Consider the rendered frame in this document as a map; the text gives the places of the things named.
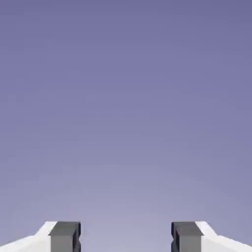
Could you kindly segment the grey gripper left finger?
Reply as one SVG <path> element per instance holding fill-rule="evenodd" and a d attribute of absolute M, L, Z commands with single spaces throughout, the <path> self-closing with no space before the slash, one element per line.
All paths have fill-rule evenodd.
<path fill-rule="evenodd" d="M 31 236 L 0 246 L 0 252 L 81 252 L 81 223 L 47 221 Z"/>

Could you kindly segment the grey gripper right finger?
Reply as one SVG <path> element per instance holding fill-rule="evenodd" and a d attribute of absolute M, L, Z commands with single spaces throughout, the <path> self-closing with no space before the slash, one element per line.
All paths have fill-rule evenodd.
<path fill-rule="evenodd" d="M 206 221 L 173 221 L 171 252 L 252 252 L 252 245 L 218 235 Z"/>

